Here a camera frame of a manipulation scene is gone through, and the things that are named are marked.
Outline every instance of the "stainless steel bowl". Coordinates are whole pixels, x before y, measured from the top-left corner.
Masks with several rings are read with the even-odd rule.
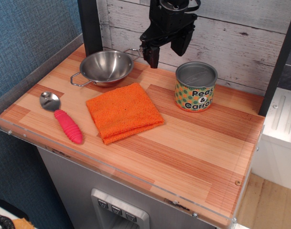
[[[94,83],[101,87],[112,87],[122,81],[133,69],[134,60],[127,53],[120,51],[100,51],[86,57],[80,64],[80,72],[71,76],[71,84],[83,87]],[[73,78],[82,74],[89,81],[84,84],[73,83]]]

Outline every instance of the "spoon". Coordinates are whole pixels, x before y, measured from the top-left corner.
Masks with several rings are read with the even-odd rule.
[[[43,92],[40,95],[39,101],[43,109],[54,112],[55,118],[58,120],[67,137],[72,142],[81,144],[83,141],[82,132],[73,119],[66,112],[59,109],[60,100],[57,95],[51,92]]]

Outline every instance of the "black metal pole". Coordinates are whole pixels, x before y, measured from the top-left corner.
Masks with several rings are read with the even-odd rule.
[[[261,116],[266,116],[269,110],[270,103],[277,89],[280,76],[282,74],[285,63],[289,57],[290,51],[291,51],[291,22],[290,22],[287,34],[285,35],[279,57],[277,59],[273,74],[269,81],[269,85],[264,95],[264,100],[262,102],[262,105],[259,111],[259,115]]]
[[[96,0],[77,0],[86,56],[102,51],[101,29]]]

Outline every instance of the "wooden floor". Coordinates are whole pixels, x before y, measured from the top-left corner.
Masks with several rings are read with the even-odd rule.
[[[291,189],[251,174],[237,221],[249,229],[291,229]]]

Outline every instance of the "pink spoon handle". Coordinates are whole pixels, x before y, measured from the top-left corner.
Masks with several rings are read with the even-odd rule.
[[[80,131],[78,125],[66,112],[62,110],[56,110],[54,112],[54,116],[58,120],[65,134],[72,142],[77,144],[81,144],[83,142],[82,132]]]

